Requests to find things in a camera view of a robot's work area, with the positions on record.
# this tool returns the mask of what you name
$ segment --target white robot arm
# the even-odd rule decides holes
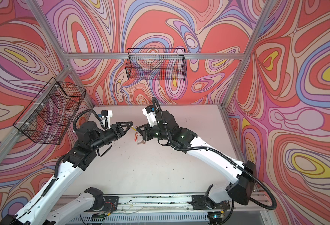
[[[86,112],[92,112],[105,130],[99,129],[93,121],[88,121],[77,129],[77,120]],[[111,116],[112,111],[102,111],[100,116],[94,110],[79,113],[73,122],[73,129],[78,137],[74,147],[59,158],[54,175],[41,190],[16,215],[6,215],[0,225],[64,225],[86,210],[100,211],[105,204],[103,192],[90,187],[77,199],[50,213],[61,195],[92,160],[97,155],[103,156],[111,148],[112,142],[124,136],[133,125],[132,122],[117,122],[109,126]],[[99,148],[109,144],[111,146],[100,155]]]
[[[244,163],[235,160],[216,150],[193,131],[179,127],[172,114],[161,110],[156,98],[152,101],[151,106],[143,109],[143,114],[146,115],[149,123],[136,129],[142,134],[143,140],[149,141],[153,138],[167,140],[167,145],[174,150],[185,152],[204,161],[228,180],[227,184],[209,187],[204,196],[206,198],[204,203],[208,208],[215,208],[221,202],[230,199],[242,205],[247,205],[251,200],[266,209],[276,208],[274,196],[256,177],[255,164],[250,161]],[[271,206],[261,204],[251,198],[255,182],[268,193],[272,201]]]

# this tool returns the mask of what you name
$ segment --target wire mesh basket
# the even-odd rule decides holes
[[[127,79],[185,80],[184,48],[128,48]]]
[[[15,124],[18,123],[21,114],[14,127],[34,143],[60,144],[85,98],[86,90],[69,82],[58,81],[53,87],[48,88],[51,88],[49,94],[38,104],[29,118],[18,128]]]

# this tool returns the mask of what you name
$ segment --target patterned wall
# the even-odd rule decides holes
[[[52,0],[41,3],[67,52],[184,47],[244,52],[262,1]],[[188,60],[185,81],[128,81],[124,60],[74,60],[94,104],[219,104],[238,61]]]
[[[262,5],[261,0],[41,1],[67,52],[126,52],[146,46],[207,53],[235,47],[232,52],[243,52]]]
[[[330,224],[330,1],[278,1],[226,110],[280,224]]]
[[[46,82],[62,70],[24,2],[0,1],[0,142]],[[83,103],[81,110],[85,108],[89,107]],[[69,131],[59,146],[19,139],[0,164],[0,221],[16,213],[47,182],[55,157],[68,152],[75,138]]]
[[[199,60],[189,65],[186,80],[128,80],[126,60],[71,61],[95,105],[149,104],[153,96],[164,104],[219,104],[239,60]]]

